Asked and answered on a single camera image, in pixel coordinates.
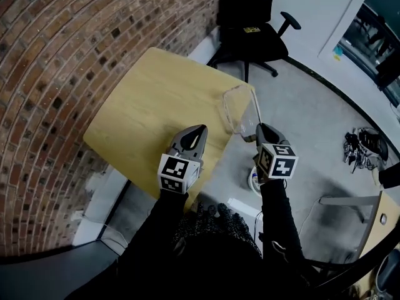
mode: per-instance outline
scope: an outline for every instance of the concrete floor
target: concrete floor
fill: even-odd
[[[352,209],[322,206],[316,201],[321,196],[379,194],[370,171],[357,169],[351,174],[352,167],[343,163],[344,135],[353,128],[370,125],[311,76],[285,61],[270,65],[277,69],[278,77],[273,78],[269,72],[251,66],[249,83],[256,89],[263,122],[280,130],[295,146],[299,156],[286,192],[298,231],[304,223],[300,232],[304,254],[309,259],[343,262],[358,247],[365,224],[361,224]],[[219,69],[243,77],[241,62],[220,65]],[[239,136],[233,136],[199,196],[206,204],[223,202],[229,205],[230,202],[233,208],[236,203],[237,209],[233,209],[243,216],[251,234],[254,232],[254,213],[261,210],[261,198],[248,187],[248,174],[254,166],[252,157],[255,154],[255,144],[246,144]],[[388,166],[399,161],[393,152],[389,157]],[[399,188],[387,193],[400,204]],[[110,226],[131,239],[154,203],[153,198],[131,186]],[[370,209],[361,211],[368,216]],[[261,221],[256,231],[262,231]],[[109,229],[104,237],[120,241]]]

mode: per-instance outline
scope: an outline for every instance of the yellow sticker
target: yellow sticker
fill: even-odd
[[[258,33],[258,32],[261,31],[257,27],[244,27],[243,30],[244,30],[245,33]]]

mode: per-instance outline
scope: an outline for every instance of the clear plastic container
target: clear plastic container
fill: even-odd
[[[222,119],[228,132],[240,134],[246,142],[255,141],[256,126],[261,123],[261,117],[253,89],[240,85],[224,92]]]

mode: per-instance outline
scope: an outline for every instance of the wooden table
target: wooden table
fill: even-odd
[[[157,169],[173,136],[208,127],[204,170],[189,190],[190,207],[230,138],[220,116],[224,91],[245,82],[154,47],[126,73],[84,134],[85,142],[142,190],[159,197]],[[236,104],[244,112],[248,102]]]
[[[362,257],[380,243],[393,230],[400,216],[400,207],[384,191],[381,191],[378,196],[371,197],[322,197],[319,202],[337,206],[372,206],[371,214],[367,220],[367,228],[353,260]],[[382,214],[387,217],[385,225],[381,224]],[[372,272],[360,279],[358,284],[360,295],[370,290],[374,285]]]

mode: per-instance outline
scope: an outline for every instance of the black and white marker cube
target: black and white marker cube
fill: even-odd
[[[159,187],[184,194],[198,179],[199,171],[200,162],[163,154],[157,172]]]
[[[291,179],[298,159],[292,146],[263,143],[259,147],[258,166],[269,179]]]

